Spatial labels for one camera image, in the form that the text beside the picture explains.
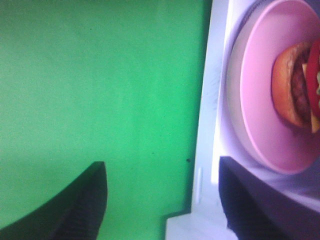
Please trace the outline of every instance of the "black object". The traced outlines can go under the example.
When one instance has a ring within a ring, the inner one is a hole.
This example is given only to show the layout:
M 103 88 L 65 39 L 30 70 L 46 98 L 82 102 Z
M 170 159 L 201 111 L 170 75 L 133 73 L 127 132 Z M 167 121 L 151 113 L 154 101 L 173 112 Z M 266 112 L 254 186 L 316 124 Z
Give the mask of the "black object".
M 97 161 L 47 203 L 1 229 L 0 240 L 95 240 L 106 206 L 106 168 Z
M 239 240 L 289 240 L 259 208 L 225 158 L 219 164 L 219 193 L 228 227 Z
M 222 207 L 239 240 L 320 239 L 318 212 L 259 180 L 231 157 L 221 157 L 219 168 Z

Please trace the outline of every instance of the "green backdrop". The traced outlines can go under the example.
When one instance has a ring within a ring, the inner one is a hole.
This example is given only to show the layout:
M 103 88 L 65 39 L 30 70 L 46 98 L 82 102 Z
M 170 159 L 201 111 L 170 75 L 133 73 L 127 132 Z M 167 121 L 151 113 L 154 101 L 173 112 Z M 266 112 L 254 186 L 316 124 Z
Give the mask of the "green backdrop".
M 0 1 L 0 228 L 105 161 L 99 240 L 191 207 L 209 0 Z

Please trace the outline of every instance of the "bread bun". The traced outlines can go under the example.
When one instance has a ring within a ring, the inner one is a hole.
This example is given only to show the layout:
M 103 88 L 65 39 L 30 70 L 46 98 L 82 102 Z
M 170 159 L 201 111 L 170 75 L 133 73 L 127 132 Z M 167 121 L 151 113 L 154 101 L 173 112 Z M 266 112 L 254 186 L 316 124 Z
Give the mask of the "bread bun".
M 273 104 L 277 112 L 290 123 L 310 128 L 296 112 L 291 92 L 291 80 L 297 57 L 310 48 L 308 42 L 301 42 L 284 50 L 275 60 L 272 70 L 271 92 Z

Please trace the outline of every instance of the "plate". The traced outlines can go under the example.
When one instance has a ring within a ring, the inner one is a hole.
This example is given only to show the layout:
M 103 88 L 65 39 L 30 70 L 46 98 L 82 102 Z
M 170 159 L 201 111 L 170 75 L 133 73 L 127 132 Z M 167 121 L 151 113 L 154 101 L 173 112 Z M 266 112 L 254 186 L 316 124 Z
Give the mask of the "plate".
M 235 40 L 227 70 L 232 125 L 248 153 L 283 174 L 304 171 L 320 155 L 320 132 L 311 134 L 275 111 L 271 77 L 275 59 L 287 47 L 320 37 L 320 19 L 303 0 L 260 5 Z

